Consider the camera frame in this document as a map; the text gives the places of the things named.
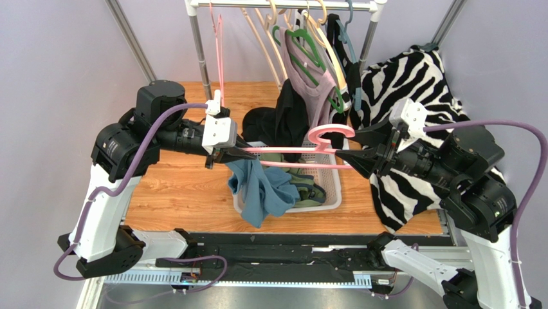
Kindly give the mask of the thick pink plastic hanger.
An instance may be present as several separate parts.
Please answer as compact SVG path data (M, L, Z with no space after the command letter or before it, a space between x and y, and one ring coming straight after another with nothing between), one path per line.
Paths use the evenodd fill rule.
M344 137L355 137L355 131L353 128L342 124L327 124L315 127L311 129L308 134L308 140L315 145L315 147L247 147L243 148L244 151L249 153L300 153L300 154L318 154L318 155L335 155L337 149L331 147L331 141L323 138L326 133L341 133ZM272 167L287 167L287 168L312 168L312 169L352 169L349 165L338 164L300 164L300 163L284 163L284 162L271 162L261 161L262 165Z

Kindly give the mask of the blue tank top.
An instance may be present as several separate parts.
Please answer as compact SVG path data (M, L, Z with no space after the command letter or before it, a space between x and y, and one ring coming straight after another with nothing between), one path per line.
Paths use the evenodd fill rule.
M226 166L232 172L228 187L244 202L241 217L255 228L261 228L269 215L283 216L300 200L297 187L290 183L291 176L279 167L263 167L258 159Z

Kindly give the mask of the green tank top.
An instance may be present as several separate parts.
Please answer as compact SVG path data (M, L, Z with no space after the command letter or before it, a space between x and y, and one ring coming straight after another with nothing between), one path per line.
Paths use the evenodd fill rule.
M326 202L325 190L315 182L313 175L304 174L299 168L283 168L291 176L290 184L297 188L299 200L294 208L321 206Z

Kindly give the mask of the thin pink wire hanger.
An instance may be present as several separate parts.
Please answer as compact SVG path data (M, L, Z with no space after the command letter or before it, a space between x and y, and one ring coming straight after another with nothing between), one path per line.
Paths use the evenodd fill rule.
M209 1L210 16L215 35L215 48L217 54L217 69L220 86L220 103L224 107L224 62L223 62L223 19L221 14L215 15L213 2Z

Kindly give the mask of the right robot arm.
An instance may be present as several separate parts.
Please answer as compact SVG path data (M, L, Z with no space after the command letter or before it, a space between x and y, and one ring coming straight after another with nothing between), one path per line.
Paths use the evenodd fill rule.
M518 226L526 205L547 165L547 139L536 127L512 120L501 125L528 130L540 143L533 180L520 203L489 171L504 150L488 131L489 121L471 120L439 126L450 134L438 149L420 142L404 146L406 133L384 124L356 132L355 140L373 138L364 150L337 150L364 178L390 170L424 180L441 190L441 207L460 230L471 254L473 269L445 265L384 232L368 245L377 268L407 273L438 293L448 308L541 308L525 287L518 257Z

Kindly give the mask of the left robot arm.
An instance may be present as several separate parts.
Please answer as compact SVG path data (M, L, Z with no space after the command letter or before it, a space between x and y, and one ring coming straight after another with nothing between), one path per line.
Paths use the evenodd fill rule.
M207 168L255 159L218 98L197 104L185 94L178 82L155 80L97 135L78 222L57 241L65 256L77 257L79 279L121 274L142 261L169 267L198 260L197 243L183 229L147 232L123 224L136 186L164 150L202 156Z

